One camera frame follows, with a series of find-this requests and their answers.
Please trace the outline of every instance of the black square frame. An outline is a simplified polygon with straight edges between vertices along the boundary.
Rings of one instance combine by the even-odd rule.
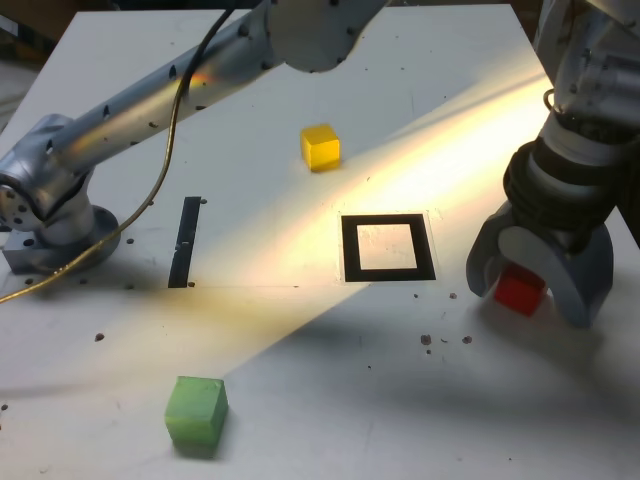
[[[427,229],[420,213],[397,215],[343,215],[342,252],[346,282],[406,282],[435,280]],[[360,225],[409,225],[416,268],[363,270],[360,264],[358,226]]]

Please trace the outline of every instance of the yellow cube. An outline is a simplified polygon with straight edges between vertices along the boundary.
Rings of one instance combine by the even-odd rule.
[[[331,125],[316,125],[300,132],[302,158],[312,172],[340,166],[340,139]]]

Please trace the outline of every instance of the white square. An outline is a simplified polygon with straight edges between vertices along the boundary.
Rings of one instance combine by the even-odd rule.
[[[409,225],[358,225],[362,270],[418,268]]]

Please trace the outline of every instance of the gray robot arm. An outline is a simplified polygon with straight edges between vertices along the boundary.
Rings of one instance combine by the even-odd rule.
[[[336,67],[386,2],[264,0],[208,45],[179,120],[282,63],[306,72]],[[0,223],[13,230],[3,253],[15,273],[53,272],[116,228],[113,215],[92,206],[87,197],[93,169],[167,128],[194,51],[75,120],[43,118],[0,159]],[[95,261],[116,246],[117,239]]]
[[[509,201],[482,227],[467,261],[470,289],[489,293],[505,267],[535,273],[571,324],[589,327],[613,283],[604,226],[640,133],[640,4],[591,0],[558,70],[538,139],[512,158]]]

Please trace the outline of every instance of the wire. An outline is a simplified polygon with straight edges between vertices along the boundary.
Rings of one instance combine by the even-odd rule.
[[[553,110],[553,105],[551,105],[551,102],[549,102],[549,97],[553,95],[554,92],[555,92],[555,89],[550,88],[549,90],[544,92],[544,95],[542,96],[542,101],[544,102],[544,106],[547,107],[549,111]]]
[[[40,290],[41,288],[46,287],[47,285],[50,285],[51,283],[53,283],[63,275],[66,275],[71,270],[78,267],[78,265],[80,265],[90,255],[94,254],[95,252],[100,250],[102,247],[104,247],[107,243],[109,243],[111,240],[113,240],[118,235],[120,235],[127,227],[129,227],[133,222],[135,222],[138,219],[138,217],[140,217],[140,215],[142,215],[142,213],[147,209],[147,207],[149,206],[149,203],[155,198],[156,194],[158,193],[158,190],[160,190],[160,187],[162,186],[162,183],[164,182],[164,179],[167,176],[167,172],[169,171],[169,166],[171,165],[171,156],[173,155],[173,144],[174,144],[175,135],[176,135],[176,125],[178,123],[178,110],[180,108],[180,101],[182,100],[182,97],[185,94],[185,92],[188,91],[189,84],[191,82],[191,77],[193,76],[196,69],[198,68],[200,61],[202,60],[202,55],[205,49],[207,48],[207,46],[209,45],[209,42],[211,42],[211,39],[213,38],[213,36],[218,32],[218,30],[220,30],[220,27],[222,27],[224,22],[231,16],[234,10],[235,10],[234,8],[229,8],[225,10],[224,13],[220,16],[220,18],[216,20],[216,23],[214,23],[211,29],[207,32],[205,37],[202,39],[202,42],[198,46],[198,49],[193,54],[193,57],[191,57],[191,61],[189,62],[189,65],[187,66],[187,69],[185,70],[184,75],[182,76],[182,79],[178,84],[178,90],[176,92],[176,96],[174,97],[173,107],[171,109],[171,120],[169,122],[169,135],[167,138],[167,148],[164,154],[164,163],[162,164],[162,169],[160,170],[160,174],[158,175],[158,179],[156,180],[155,185],[149,192],[149,195],[147,195],[147,198],[145,198],[144,202],[142,202],[142,205],[140,205],[138,209],[135,212],[133,212],[133,214],[129,218],[127,218],[124,222],[122,222],[122,224],[120,224],[120,226],[116,228],[113,232],[111,232],[109,235],[102,238],[99,242],[92,245],[90,248],[88,248],[84,252],[82,252],[80,255],[74,258],[71,262],[66,264],[64,267],[59,268],[52,275],[45,278],[41,282],[33,284],[27,288],[23,288],[22,290],[19,290],[15,293],[5,295],[4,297],[0,298],[0,303],[5,303],[5,302],[8,302],[9,300],[13,300],[15,298],[21,297],[28,293],[33,293],[36,290]]]

